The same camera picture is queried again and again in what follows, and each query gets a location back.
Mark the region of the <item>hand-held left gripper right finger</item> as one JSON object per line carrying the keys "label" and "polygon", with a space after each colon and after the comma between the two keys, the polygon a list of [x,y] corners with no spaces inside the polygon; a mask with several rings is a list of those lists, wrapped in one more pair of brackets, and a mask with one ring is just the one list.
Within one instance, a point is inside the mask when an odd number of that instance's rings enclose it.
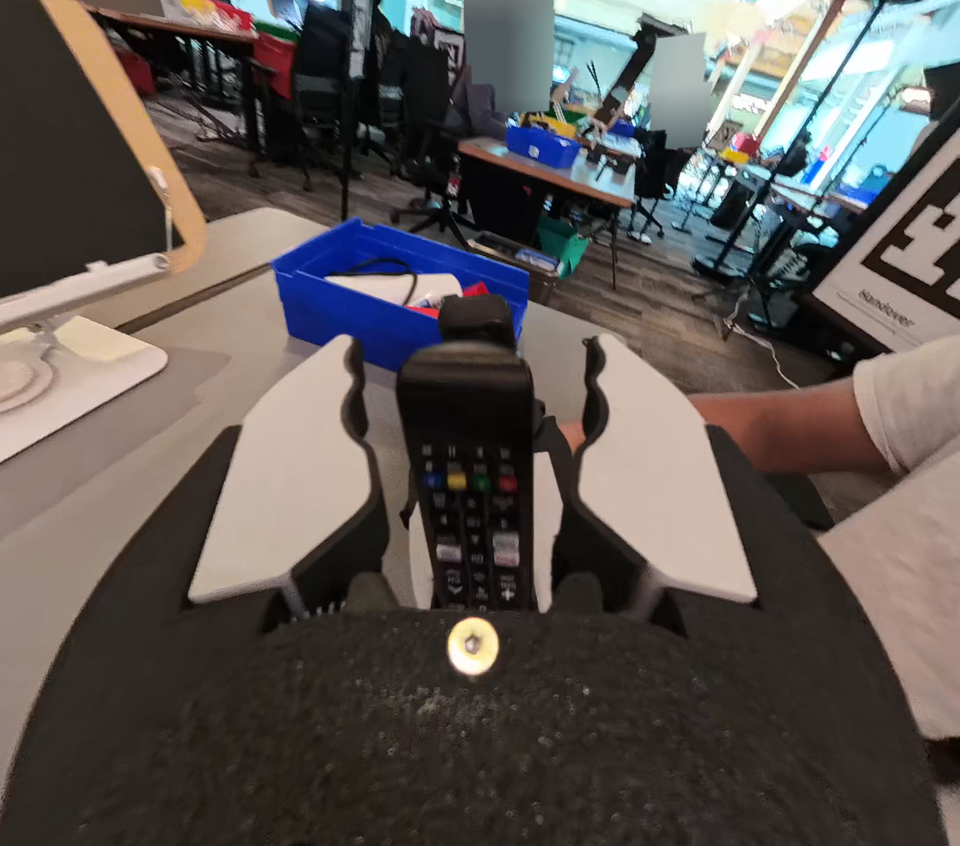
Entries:
{"label": "hand-held left gripper right finger", "polygon": [[710,435],[687,396],[613,335],[586,344],[583,442],[555,552],[604,605],[758,591]]}

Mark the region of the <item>wood-framed black board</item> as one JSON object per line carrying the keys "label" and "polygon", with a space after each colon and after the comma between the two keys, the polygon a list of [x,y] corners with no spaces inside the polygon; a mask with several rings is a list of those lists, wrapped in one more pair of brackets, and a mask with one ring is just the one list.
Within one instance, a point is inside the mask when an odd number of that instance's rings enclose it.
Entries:
{"label": "wood-framed black board", "polygon": [[159,254],[207,221],[106,34],[74,0],[1,0],[2,300]]}

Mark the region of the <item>wooden far table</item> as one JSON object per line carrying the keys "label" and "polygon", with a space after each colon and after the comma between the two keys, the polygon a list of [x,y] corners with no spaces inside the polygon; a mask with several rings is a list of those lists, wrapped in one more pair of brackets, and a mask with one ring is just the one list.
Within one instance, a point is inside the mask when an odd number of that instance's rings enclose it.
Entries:
{"label": "wooden far table", "polygon": [[617,208],[629,208],[635,204],[635,168],[631,166],[626,174],[619,175],[606,163],[589,163],[584,151],[566,169],[548,167],[534,159],[512,153],[503,142],[489,137],[459,142],[458,153],[525,180],[534,180],[598,203]]}
{"label": "wooden far table", "polygon": [[[226,32],[209,26],[90,6],[86,7],[86,11],[103,29],[114,30],[124,40],[131,36],[144,37],[150,57],[161,63],[169,74],[180,70],[166,60],[171,50],[179,47],[185,55],[183,68],[187,70],[189,78],[187,99],[200,108],[200,96],[205,96],[216,108],[236,110],[243,118],[245,137],[240,139],[238,133],[231,132],[225,135],[225,140],[247,149],[254,161],[262,157],[255,77],[256,33]],[[222,57],[233,60],[236,67],[239,98],[235,102],[229,101],[224,91]]]}

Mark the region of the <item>red bin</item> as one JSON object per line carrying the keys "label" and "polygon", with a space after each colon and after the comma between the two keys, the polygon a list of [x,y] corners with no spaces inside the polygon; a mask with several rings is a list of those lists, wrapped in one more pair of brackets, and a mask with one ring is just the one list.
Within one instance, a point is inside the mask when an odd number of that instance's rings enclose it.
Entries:
{"label": "red bin", "polygon": [[276,97],[293,102],[293,66],[299,47],[299,37],[277,36],[259,31],[253,44],[251,63],[254,84],[261,90],[270,90]]}

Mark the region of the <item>framed black-white marker sign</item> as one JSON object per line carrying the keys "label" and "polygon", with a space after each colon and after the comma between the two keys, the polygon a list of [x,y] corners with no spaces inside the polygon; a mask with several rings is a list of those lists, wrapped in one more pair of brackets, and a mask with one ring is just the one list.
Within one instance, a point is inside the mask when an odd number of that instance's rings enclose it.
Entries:
{"label": "framed black-white marker sign", "polygon": [[805,304],[876,352],[958,334],[958,102],[841,238]]}

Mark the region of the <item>white device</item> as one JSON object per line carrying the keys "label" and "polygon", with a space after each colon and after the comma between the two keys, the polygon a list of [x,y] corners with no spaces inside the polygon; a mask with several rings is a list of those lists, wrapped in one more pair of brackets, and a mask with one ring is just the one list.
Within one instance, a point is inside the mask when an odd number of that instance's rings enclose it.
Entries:
{"label": "white device", "polygon": [[368,274],[326,276],[324,282],[390,304],[404,307],[414,293],[435,289],[441,283],[449,283],[454,290],[462,290],[455,276],[450,274]]}

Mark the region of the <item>person's right forearm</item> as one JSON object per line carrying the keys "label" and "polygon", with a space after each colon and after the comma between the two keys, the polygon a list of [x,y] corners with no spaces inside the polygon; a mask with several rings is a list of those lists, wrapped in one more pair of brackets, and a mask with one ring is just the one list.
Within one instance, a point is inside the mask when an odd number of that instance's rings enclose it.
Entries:
{"label": "person's right forearm", "polygon": [[689,402],[760,472],[809,476],[890,470],[868,433],[851,378],[778,392],[694,395]]}

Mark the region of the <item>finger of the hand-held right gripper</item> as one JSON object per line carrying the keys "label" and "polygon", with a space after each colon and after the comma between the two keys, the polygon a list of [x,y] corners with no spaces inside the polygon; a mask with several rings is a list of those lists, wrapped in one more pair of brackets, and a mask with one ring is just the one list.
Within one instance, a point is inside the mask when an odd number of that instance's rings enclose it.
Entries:
{"label": "finger of the hand-held right gripper", "polygon": [[435,597],[433,565],[419,504],[418,490],[413,478],[409,478],[407,494],[407,531],[414,603],[418,609],[431,610]]}
{"label": "finger of the hand-held right gripper", "polygon": [[549,611],[553,598],[553,552],[564,501],[553,469],[533,471],[533,588],[536,609]]}

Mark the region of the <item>small blue bin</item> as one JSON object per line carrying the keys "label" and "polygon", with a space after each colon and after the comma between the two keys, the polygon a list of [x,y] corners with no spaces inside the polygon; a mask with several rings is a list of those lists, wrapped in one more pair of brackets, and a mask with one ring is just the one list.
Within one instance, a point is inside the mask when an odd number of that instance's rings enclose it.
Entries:
{"label": "small blue bin", "polygon": [[537,126],[510,125],[505,142],[510,153],[554,170],[571,169],[582,150],[577,139]]}

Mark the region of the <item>blue plastic bin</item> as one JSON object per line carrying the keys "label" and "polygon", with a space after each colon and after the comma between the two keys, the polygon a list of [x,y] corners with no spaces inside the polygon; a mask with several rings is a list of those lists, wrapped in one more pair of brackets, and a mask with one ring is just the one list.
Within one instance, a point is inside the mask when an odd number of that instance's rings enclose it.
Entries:
{"label": "blue plastic bin", "polygon": [[513,334],[522,335],[530,277],[482,255],[388,226],[350,219],[271,263],[288,333],[316,346],[339,335],[358,339],[367,362],[396,372],[416,350],[441,341],[438,320],[325,282],[326,276],[450,274],[463,288],[477,282],[510,307]]}

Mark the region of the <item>black remote control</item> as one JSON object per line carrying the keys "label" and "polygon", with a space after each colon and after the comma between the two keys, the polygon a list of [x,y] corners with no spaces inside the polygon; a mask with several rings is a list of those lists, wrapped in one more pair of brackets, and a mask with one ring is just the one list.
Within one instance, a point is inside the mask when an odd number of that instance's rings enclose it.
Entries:
{"label": "black remote control", "polygon": [[395,394],[411,461],[432,607],[526,612],[536,603],[534,384],[513,348],[422,348]]}

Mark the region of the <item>red object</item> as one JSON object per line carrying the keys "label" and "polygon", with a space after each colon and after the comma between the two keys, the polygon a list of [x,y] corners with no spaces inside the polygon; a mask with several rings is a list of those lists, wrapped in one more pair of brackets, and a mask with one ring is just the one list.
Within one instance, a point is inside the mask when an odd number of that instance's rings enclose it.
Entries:
{"label": "red object", "polygon": [[428,289],[425,292],[416,292],[412,300],[404,307],[408,310],[418,312],[432,320],[438,320],[440,312],[445,304],[461,299],[471,299],[483,297],[489,294],[486,284],[477,282],[465,290],[454,290],[449,283],[441,283],[435,289]]}

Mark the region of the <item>green bin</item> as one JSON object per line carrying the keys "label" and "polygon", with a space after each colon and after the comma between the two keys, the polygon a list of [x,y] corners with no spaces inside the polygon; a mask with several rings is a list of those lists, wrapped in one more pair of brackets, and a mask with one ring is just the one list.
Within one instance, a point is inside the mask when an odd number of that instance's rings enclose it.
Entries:
{"label": "green bin", "polygon": [[582,233],[567,219],[558,219],[543,212],[536,227],[539,250],[557,260],[558,277],[566,280],[583,259],[589,245],[590,236]]}

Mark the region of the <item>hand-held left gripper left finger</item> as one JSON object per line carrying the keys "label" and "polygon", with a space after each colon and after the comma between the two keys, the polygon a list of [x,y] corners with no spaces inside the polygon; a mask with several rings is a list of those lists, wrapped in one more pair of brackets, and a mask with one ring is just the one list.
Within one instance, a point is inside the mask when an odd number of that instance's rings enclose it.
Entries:
{"label": "hand-held left gripper left finger", "polygon": [[188,589],[194,605],[277,592],[335,605],[379,573],[390,539],[366,441],[364,352],[339,335],[246,415]]}

